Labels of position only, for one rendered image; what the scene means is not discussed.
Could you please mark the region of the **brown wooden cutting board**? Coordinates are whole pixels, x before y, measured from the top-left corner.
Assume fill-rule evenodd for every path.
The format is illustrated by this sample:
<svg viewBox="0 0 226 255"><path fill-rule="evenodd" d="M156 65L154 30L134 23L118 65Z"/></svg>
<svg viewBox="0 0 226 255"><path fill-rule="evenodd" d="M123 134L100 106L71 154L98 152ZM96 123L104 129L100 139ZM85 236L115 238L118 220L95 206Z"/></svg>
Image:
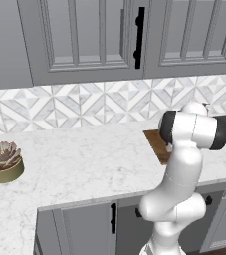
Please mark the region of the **brown wooden cutting board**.
<svg viewBox="0 0 226 255"><path fill-rule="evenodd" d="M167 165L170 153L166 150L166 143L162 140L158 129L145 130L144 135L162 165Z"/></svg>

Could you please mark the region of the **succulent in olive pot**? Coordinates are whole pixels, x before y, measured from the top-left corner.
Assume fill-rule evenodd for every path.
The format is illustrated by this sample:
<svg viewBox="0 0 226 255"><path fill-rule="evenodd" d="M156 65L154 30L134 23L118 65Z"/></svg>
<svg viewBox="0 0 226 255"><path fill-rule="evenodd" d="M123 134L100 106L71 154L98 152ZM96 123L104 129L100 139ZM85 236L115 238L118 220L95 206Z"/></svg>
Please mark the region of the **succulent in olive pot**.
<svg viewBox="0 0 226 255"><path fill-rule="evenodd" d="M0 142L0 183L8 183L19 178L24 172L21 149L14 141Z"/></svg>

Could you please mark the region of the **grey wall cupboard door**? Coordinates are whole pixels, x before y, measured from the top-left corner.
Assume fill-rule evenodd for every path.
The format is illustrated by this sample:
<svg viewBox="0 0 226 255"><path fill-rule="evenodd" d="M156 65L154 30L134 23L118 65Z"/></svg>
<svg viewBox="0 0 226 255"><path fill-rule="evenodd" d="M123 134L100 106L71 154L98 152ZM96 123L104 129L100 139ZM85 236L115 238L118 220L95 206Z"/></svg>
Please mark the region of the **grey wall cupboard door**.
<svg viewBox="0 0 226 255"><path fill-rule="evenodd" d="M149 0L17 0L36 86L143 77ZM145 8L140 68L135 68L138 8Z"/></svg>
<svg viewBox="0 0 226 255"><path fill-rule="evenodd" d="M226 74L226 0L152 0L147 78Z"/></svg>

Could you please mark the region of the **grey wall cupboard side panel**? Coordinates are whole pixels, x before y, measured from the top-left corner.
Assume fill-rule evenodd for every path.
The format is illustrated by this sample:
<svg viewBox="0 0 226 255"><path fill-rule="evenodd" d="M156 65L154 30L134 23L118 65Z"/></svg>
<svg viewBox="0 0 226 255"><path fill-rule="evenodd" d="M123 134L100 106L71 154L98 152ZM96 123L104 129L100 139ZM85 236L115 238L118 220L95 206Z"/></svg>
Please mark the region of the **grey wall cupboard side panel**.
<svg viewBox="0 0 226 255"><path fill-rule="evenodd" d="M0 89L33 86L16 0L0 0Z"/></svg>

